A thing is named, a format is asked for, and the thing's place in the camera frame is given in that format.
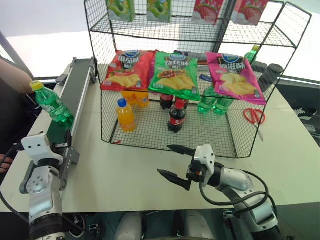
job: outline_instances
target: white table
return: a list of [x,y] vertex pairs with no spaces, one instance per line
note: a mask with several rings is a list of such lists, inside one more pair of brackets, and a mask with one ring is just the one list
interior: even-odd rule
[[[72,167],[67,188],[61,192],[64,212],[219,208],[201,197],[197,184],[192,183],[188,192],[157,172],[164,169],[185,177],[189,156],[103,142],[100,96],[99,84],[90,85],[74,140],[79,163]],[[259,175],[277,205],[319,202],[320,148],[277,89],[265,113],[264,142],[256,138],[251,157],[216,160]],[[49,125],[49,115],[42,112],[30,134],[45,132]],[[29,196],[19,192],[29,162],[29,157],[19,152],[1,187],[6,200],[19,212],[29,211]],[[205,191],[215,201],[227,200],[212,187]],[[1,203],[0,211],[8,209]]]

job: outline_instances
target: wire shelf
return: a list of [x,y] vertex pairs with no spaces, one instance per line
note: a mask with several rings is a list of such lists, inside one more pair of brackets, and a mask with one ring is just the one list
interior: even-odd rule
[[[287,2],[269,1],[257,26],[239,25],[230,21],[235,0],[225,0],[217,24],[193,24],[195,0],[172,1],[171,23],[147,21],[146,0],[135,0],[133,22],[111,21],[105,0],[85,0],[86,20],[94,57],[98,61],[98,76],[102,82],[107,74],[108,64],[116,50],[159,50],[220,52],[222,46],[228,54],[244,56],[253,45],[259,45],[257,61],[265,66],[281,65],[284,69],[295,54],[308,27],[311,15]],[[236,44],[238,53],[229,51]],[[255,70],[258,82],[263,70]],[[198,65],[198,88],[200,94],[211,86],[211,82],[199,79],[203,74],[210,76],[207,65]],[[268,102],[278,80],[262,85],[264,98]],[[158,94],[149,93],[147,107],[133,107],[136,129],[123,132],[117,121],[117,100],[120,92],[101,91],[101,139],[105,142],[140,148],[167,150],[167,145],[178,144],[189,148],[211,144],[217,156],[246,158],[251,155],[257,128],[243,116],[246,108],[259,109],[265,106],[234,100],[227,114],[220,116],[213,112],[198,113],[196,101],[190,101],[186,119],[178,133],[168,131],[169,110],[162,110]]]

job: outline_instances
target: green bottle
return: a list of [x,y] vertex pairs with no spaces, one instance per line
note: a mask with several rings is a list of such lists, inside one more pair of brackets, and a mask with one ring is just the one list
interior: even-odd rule
[[215,93],[214,87],[210,86],[203,91],[203,97],[198,103],[198,112],[202,114],[208,113],[215,105],[219,94]]
[[35,91],[35,101],[49,113],[53,121],[72,126],[74,116],[54,91],[40,81],[33,81],[31,87]]
[[223,96],[223,98],[219,98],[214,105],[213,112],[218,115],[225,114],[233,101],[234,99],[229,96]]
[[250,63],[252,62],[252,60],[254,62],[254,61],[256,61],[258,50],[259,50],[259,46],[254,45],[252,50],[250,52],[248,52],[246,55],[244,55],[244,57],[246,59],[248,59]]

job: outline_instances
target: scissors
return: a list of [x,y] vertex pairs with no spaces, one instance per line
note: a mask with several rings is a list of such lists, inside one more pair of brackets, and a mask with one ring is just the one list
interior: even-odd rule
[[[258,129],[257,123],[260,122],[260,119],[260,124],[263,124],[266,120],[266,115],[259,109],[246,108],[245,110],[243,110],[243,116],[249,123],[253,124],[256,127],[256,129]],[[259,129],[258,135],[263,142],[264,136],[262,135]]]

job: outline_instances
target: human hand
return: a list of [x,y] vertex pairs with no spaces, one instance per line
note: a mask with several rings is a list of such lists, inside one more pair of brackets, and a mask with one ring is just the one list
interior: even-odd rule
[[[4,154],[0,154],[0,160],[4,157]],[[10,157],[7,157],[4,162],[2,163],[2,165],[0,166],[0,174],[2,173],[6,173],[8,171],[8,169],[11,167],[11,164],[14,160]]]

